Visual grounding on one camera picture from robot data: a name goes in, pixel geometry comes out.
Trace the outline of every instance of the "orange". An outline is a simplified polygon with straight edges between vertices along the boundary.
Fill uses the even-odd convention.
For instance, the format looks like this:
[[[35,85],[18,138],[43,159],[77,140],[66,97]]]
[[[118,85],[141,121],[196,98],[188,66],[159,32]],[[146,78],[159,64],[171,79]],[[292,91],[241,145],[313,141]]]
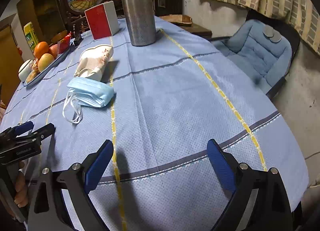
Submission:
[[[40,60],[40,58],[42,57],[43,54],[48,53],[49,52],[49,45],[47,42],[40,42],[36,45],[33,54],[35,56],[36,59]]]

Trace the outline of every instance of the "mask ear loop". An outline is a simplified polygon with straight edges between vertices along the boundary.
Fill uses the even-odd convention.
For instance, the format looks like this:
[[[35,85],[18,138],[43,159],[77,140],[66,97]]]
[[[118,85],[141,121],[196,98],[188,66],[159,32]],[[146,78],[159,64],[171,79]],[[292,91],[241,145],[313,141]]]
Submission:
[[[69,91],[67,92],[67,96],[66,96],[66,99],[64,101],[64,104],[63,104],[63,109],[62,109],[62,116],[70,123],[73,123],[73,124],[78,124],[81,120],[82,120],[82,116],[81,116],[81,105],[79,105],[79,108],[77,108],[75,106],[75,104],[73,103],[74,99],[75,99],[75,96],[76,94],[71,94],[70,97],[68,96],[69,95],[69,92],[70,92],[71,89],[69,89]],[[74,120],[69,120],[65,114],[64,114],[64,110],[66,108],[66,106],[68,104],[71,104],[71,106],[73,107],[74,111],[76,112],[77,116]]]

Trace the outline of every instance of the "chair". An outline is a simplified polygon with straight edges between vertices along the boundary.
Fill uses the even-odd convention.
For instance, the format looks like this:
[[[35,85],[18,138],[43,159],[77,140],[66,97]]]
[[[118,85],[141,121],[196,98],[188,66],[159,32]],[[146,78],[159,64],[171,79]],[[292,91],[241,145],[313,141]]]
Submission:
[[[264,35],[265,25],[282,35],[278,43],[273,43]],[[285,75],[299,47],[300,36],[283,21],[250,10],[245,24],[232,37],[212,38],[211,41],[272,99],[285,83]]]

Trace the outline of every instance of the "blue gripper pad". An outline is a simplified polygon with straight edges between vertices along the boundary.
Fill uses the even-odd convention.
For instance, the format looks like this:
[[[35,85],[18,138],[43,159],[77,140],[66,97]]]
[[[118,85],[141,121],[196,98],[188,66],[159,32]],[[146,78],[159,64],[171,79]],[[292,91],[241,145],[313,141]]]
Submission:
[[[84,179],[84,191],[89,194],[95,190],[113,155],[113,144],[107,140],[105,147],[88,169]]]
[[[234,172],[226,161],[223,151],[220,149],[215,140],[208,141],[207,154],[219,179],[221,187],[234,192],[236,190],[236,178]]]
[[[21,124],[19,126],[16,126],[16,128],[14,129],[14,134],[15,136],[19,136],[29,130],[33,129],[33,122],[32,121],[28,121],[24,124]]]

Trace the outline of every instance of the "floor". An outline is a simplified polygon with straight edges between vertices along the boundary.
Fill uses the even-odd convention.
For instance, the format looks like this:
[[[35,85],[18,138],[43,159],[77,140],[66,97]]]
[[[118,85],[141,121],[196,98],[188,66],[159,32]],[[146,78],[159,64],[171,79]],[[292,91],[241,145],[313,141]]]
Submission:
[[[309,184],[320,184],[320,57],[304,42],[293,60],[287,83],[274,98],[305,157]],[[320,186],[307,189],[302,208],[309,215],[320,203]]]

